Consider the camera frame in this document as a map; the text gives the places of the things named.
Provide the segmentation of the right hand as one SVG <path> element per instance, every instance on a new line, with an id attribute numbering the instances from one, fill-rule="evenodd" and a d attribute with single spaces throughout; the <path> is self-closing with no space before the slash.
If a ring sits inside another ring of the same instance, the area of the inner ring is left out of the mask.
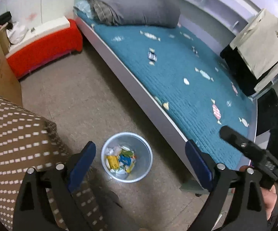
<path id="1" fill-rule="evenodd" d="M 250 166 L 242 166 L 239 172 L 241 179 L 233 191 L 229 216 L 237 223 L 250 226 L 266 223 L 277 202 L 276 187 L 261 187 L 261 174 Z"/>

